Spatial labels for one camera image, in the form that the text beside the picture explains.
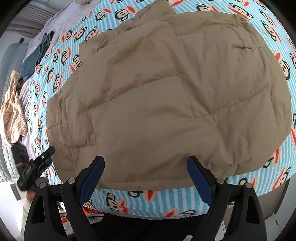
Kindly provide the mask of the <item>beige puffer jacket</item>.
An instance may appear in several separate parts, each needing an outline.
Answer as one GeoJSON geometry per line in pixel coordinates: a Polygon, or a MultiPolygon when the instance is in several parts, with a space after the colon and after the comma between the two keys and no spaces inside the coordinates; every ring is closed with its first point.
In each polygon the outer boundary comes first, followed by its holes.
{"type": "Polygon", "coordinates": [[[261,168],[292,113],[280,63],[250,22],[155,1],[82,42],[81,66],[47,105],[61,181],[96,156],[97,187],[115,190],[190,187],[189,156],[221,178],[261,168]]]}

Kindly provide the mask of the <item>striped beige garment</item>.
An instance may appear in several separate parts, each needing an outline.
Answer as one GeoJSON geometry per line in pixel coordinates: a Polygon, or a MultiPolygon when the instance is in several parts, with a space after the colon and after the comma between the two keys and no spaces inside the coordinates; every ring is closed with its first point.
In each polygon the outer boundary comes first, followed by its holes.
{"type": "Polygon", "coordinates": [[[8,90],[1,105],[1,138],[8,145],[15,144],[28,132],[27,122],[18,93],[20,74],[13,70],[10,75],[8,90]]]}

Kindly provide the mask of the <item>folded blue jeans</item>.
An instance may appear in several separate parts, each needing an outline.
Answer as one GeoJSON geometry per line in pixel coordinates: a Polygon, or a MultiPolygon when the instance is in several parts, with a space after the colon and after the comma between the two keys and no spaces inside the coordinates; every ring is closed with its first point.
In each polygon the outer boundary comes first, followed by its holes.
{"type": "Polygon", "coordinates": [[[41,62],[42,58],[49,49],[54,31],[43,35],[43,39],[37,48],[27,57],[21,66],[21,80],[26,82],[35,72],[36,66],[41,62]]]}

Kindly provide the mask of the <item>grey padded headboard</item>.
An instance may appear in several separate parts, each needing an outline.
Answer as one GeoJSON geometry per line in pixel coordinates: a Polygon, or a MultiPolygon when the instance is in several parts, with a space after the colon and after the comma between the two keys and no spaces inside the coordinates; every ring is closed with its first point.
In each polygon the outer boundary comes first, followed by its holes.
{"type": "Polygon", "coordinates": [[[20,72],[23,60],[28,50],[28,43],[15,43],[8,46],[1,60],[1,104],[4,102],[5,93],[10,83],[10,75],[13,70],[20,72]]]}

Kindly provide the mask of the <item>blue monkey print blanket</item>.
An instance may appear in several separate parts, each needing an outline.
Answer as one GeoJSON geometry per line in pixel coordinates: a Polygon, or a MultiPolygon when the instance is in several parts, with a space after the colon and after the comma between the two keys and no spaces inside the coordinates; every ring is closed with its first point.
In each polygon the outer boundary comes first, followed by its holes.
{"type": "MultiPolygon", "coordinates": [[[[29,80],[27,123],[33,140],[33,151],[39,156],[49,146],[46,113],[47,102],[64,85],[79,62],[79,44],[104,31],[117,27],[135,15],[148,1],[100,1],[87,15],[66,31],[48,49],[29,80]]],[[[176,13],[220,11],[242,14],[262,35],[274,53],[287,80],[290,96],[295,100],[295,46],[283,27],[279,15],[266,1],[170,1],[176,13]]],[[[266,164],[259,170],[228,178],[231,184],[250,182],[257,195],[273,192],[295,174],[295,127],[266,164]]],[[[96,190],[87,206],[103,212],[162,218],[206,213],[196,189],[179,188],[165,191],[96,190]]]]}

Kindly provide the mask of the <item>grey left curtain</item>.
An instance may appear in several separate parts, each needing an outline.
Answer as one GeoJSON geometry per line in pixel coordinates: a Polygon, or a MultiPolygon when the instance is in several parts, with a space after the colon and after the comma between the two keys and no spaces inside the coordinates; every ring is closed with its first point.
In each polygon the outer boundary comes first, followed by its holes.
{"type": "Polygon", "coordinates": [[[10,28],[25,37],[33,38],[67,3],[69,1],[30,1],[12,20],[10,28]]]}

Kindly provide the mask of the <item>cream fluffy pillow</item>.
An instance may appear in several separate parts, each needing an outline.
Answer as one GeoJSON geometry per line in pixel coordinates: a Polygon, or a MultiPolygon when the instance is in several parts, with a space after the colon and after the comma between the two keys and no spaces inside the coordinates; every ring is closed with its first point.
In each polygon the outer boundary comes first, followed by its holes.
{"type": "Polygon", "coordinates": [[[90,3],[92,0],[73,0],[74,3],[79,4],[79,5],[85,5],[90,3]]]}

